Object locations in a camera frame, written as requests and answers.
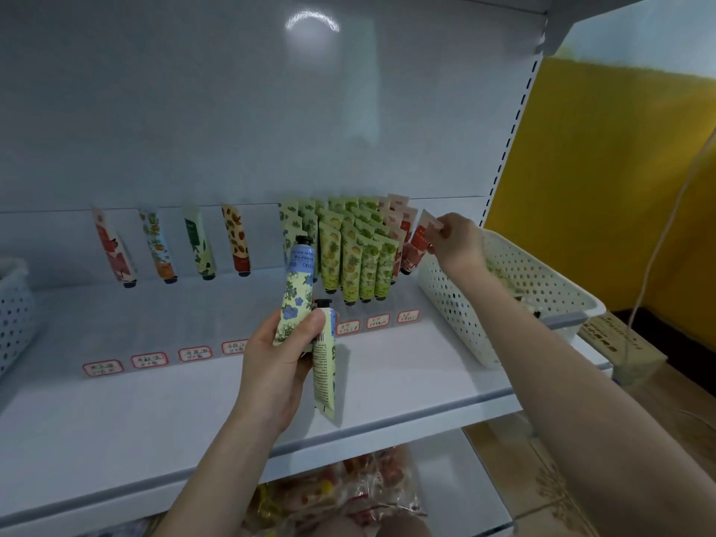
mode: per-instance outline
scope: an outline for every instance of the handwritten label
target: handwritten label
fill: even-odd
[[[367,329],[380,328],[388,324],[390,324],[390,315],[388,313],[371,316],[365,321],[365,327]]]
[[[398,313],[398,324],[405,324],[406,322],[414,322],[417,317],[420,316],[420,309],[413,309],[412,311],[403,311]]]
[[[94,361],[91,364],[83,365],[82,369],[85,370],[88,377],[102,377],[103,375],[121,373],[125,370],[119,360]]]
[[[169,363],[167,355],[163,352],[152,352],[151,354],[137,354],[132,356],[132,365],[138,370],[148,367],[159,367]]]
[[[229,354],[243,354],[246,350],[246,343],[248,339],[239,339],[238,341],[227,341],[221,343],[221,352],[224,352],[227,356]]]
[[[345,335],[346,333],[355,333],[360,331],[360,320],[349,320],[336,324],[336,335]]]
[[[208,346],[192,346],[190,349],[179,351],[181,361],[208,360],[211,356],[213,354],[211,354],[211,348]]]

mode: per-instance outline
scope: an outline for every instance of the wall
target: wall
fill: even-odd
[[[674,198],[716,124],[716,81],[545,59],[486,227],[601,298],[633,306]],[[646,305],[716,346],[716,160],[687,194]]]

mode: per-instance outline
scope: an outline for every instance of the perforated basket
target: perforated basket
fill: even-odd
[[[37,332],[35,300],[26,277],[24,260],[0,258],[0,377]]]
[[[514,285],[525,292],[530,305],[540,311],[540,320],[550,329],[571,340],[580,324],[606,312],[600,300],[502,235],[490,230],[483,233],[488,261],[502,269]],[[502,367],[472,306],[440,269],[437,259],[425,255],[419,271],[420,288],[475,358],[490,369]]]

